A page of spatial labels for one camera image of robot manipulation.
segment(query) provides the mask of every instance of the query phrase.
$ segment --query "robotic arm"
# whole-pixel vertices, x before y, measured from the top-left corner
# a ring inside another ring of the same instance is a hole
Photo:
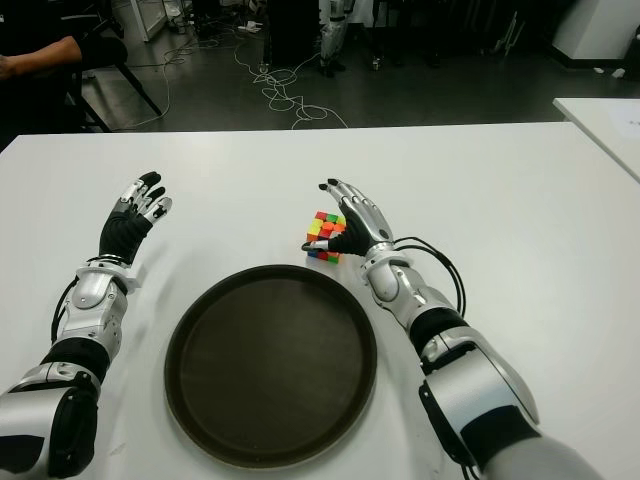
[[[419,395],[451,459],[490,480],[601,480],[574,450],[545,437],[533,395],[518,373],[397,251],[380,209],[357,188],[321,184],[347,230],[302,249],[364,257],[361,272],[376,303],[407,332],[425,374]]]
[[[120,349],[127,294],[140,286],[128,269],[172,204],[160,199],[164,188],[151,190],[158,182],[156,172],[143,175],[118,199],[99,256],[80,266],[60,299],[49,353],[0,396],[0,478],[66,478],[91,462],[100,386]]]

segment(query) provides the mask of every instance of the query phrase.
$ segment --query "gray floor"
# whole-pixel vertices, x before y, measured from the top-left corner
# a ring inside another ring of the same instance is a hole
[[[143,43],[130,7],[118,10],[126,28],[125,43],[131,66],[163,63],[163,53],[195,39],[164,30]],[[219,131],[289,129],[294,111],[273,112],[261,94],[266,85],[254,84],[262,59],[262,38],[238,38],[231,32],[219,45],[193,48],[184,63],[168,65],[171,108],[159,120],[138,131]],[[552,106],[555,97],[640,97],[640,83],[617,80],[593,70],[569,70],[543,55],[512,54],[508,58],[462,56],[447,59],[438,70],[407,55],[403,67],[371,69],[371,54],[362,36],[350,38],[342,56],[348,67],[334,79],[323,78],[315,67],[302,68],[298,81],[287,88],[307,104],[335,110],[349,127],[392,127],[468,123],[539,122],[561,120]],[[167,87],[161,67],[132,68],[161,109]],[[153,118],[153,112],[116,70],[96,71],[84,86],[87,100],[113,129]],[[341,128],[332,115],[301,122],[296,128]]]

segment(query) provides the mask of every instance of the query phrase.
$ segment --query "table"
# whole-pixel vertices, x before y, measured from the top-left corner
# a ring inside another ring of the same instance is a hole
[[[396,236],[421,236],[455,262],[467,320],[528,382],[549,435],[610,480],[640,467],[640,189],[569,122],[20,137],[0,156],[0,385],[42,359],[61,290],[96,253],[117,196],[152,169],[174,209],[136,260],[148,277],[129,299],[81,478],[461,478],[420,405],[415,353],[356,259],[335,266],[299,252],[316,210],[336,210],[317,190],[327,176],[375,199]],[[447,273],[418,255],[427,282],[453,299]],[[202,292],[271,263],[307,265],[349,288],[372,321],[379,369],[346,438],[308,463],[255,473],[207,457],[176,427],[163,366]]]
[[[553,104],[640,182],[640,100],[556,98]]]

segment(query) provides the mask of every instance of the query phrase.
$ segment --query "rubik's cube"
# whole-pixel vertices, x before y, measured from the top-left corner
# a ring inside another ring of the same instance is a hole
[[[311,226],[307,231],[307,242],[315,242],[316,240],[329,240],[344,232],[347,228],[347,221],[344,217],[331,215],[324,212],[316,213],[316,218],[311,222]],[[331,263],[340,261],[340,254],[334,252],[307,252],[310,257],[316,257],[320,260],[327,260]]]

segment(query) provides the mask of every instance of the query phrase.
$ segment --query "black tray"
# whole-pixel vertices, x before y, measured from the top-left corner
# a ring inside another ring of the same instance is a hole
[[[233,275],[193,304],[171,339],[165,387],[203,450],[272,468],[340,438],[375,371],[375,337],[356,299],[313,270],[272,265]]]

